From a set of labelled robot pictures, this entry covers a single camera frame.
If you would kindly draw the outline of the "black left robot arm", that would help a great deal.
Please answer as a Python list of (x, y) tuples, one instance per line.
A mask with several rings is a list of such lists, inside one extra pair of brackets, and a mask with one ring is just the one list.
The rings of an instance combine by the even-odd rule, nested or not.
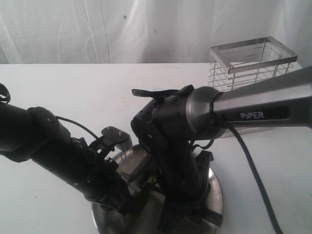
[(84, 197), (122, 215), (135, 214), (138, 199), (118, 173), (118, 163), (109, 157), (115, 149), (131, 148), (131, 137), (115, 127), (106, 127), (90, 144), (72, 137), (59, 119), (43, 107), (27, 110), (0, 105), (0, 153), (11, 161), (32, 160), (78, 190)]

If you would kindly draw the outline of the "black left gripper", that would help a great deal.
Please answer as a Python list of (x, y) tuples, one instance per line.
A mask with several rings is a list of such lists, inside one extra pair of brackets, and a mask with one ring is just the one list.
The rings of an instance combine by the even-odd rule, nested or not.
[(136, 215), (141, 203), (130, 193), (127, 182), (117, 172), (119, 165), (110, 157), (95, 160), (83, 188), (84, 197), (106, 211), (121, 215)]

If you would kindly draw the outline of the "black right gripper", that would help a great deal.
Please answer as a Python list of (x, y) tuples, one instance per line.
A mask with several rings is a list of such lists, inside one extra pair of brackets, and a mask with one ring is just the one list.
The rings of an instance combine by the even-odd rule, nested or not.
[(161, 234), (215, 234), (223, 224), (223, 193), (209, 190), (190, 204), (165, 198), (156, 226)]

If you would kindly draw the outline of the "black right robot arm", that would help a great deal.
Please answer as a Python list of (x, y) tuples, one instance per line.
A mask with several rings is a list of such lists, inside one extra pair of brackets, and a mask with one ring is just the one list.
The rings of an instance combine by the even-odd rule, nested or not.
[(207, 220), (219, 226), (222, 215), (207, 208), (208, 171), (213, 159), (208, 146), (194, 156), (197, 140), (210, 143), (229, 129), (244, 151), (270, 222), (282, 233), (268, 194), (238, 127), (311, 127), (312, 69), (306, 67), (227, 92), (213, 87), (147, 91), (136, 97), (151, 101), (131, 121), (143, 149), (157, 166), (156, 180), (165, 200), (158, 230), (167, 231), (179, 217)]

